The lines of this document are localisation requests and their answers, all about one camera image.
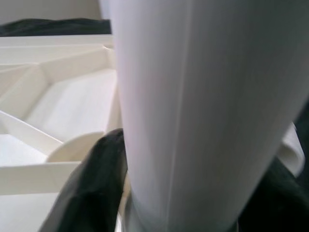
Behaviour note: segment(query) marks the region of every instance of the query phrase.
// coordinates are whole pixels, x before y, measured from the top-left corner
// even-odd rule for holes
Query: white paper roll
[[[308,95],[297,1],[113,0],[133,203],[148,231],[225,232]]]

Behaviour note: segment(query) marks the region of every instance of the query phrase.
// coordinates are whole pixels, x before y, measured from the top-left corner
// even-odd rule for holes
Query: white plastic tube
[[[148,231],[224,232],[308,95],[297,1],[113,0],[133,203]]]

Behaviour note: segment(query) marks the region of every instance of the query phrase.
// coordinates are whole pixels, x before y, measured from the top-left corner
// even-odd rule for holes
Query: black fabric
[[[308,191],[275,158],[239,218],[242,231],[309,231],[308,219]]]
[[[304,170],[297,178],[297,182],[300,186],[309,190],[309,101],[299,114],[295,126],[296,133],[306,157]]]
[[[49,20],[23,19],[0,26],[0,36],[111,34],[109,20],[86,18]]]
[[[73,171],[40,232],[114,232],[126,171],[119,129],[100,139]]]

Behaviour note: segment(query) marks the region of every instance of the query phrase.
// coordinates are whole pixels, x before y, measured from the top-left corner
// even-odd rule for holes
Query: white tray
[[[113,56],[111,36],[0,38],[0,167],[118,128]]]
[[[79,162],[0,168],[0,231],[37,232]],[[115,232],[121,232],[118,215]]]

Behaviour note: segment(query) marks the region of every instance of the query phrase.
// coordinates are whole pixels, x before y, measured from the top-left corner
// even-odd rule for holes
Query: white wall
[[[100,19],[97,0],[0,0],[0,24],[24,18]]]
[[[101,8],[101,16],[104,19],[110,19],[110,0],[99,0],[100,8]]]

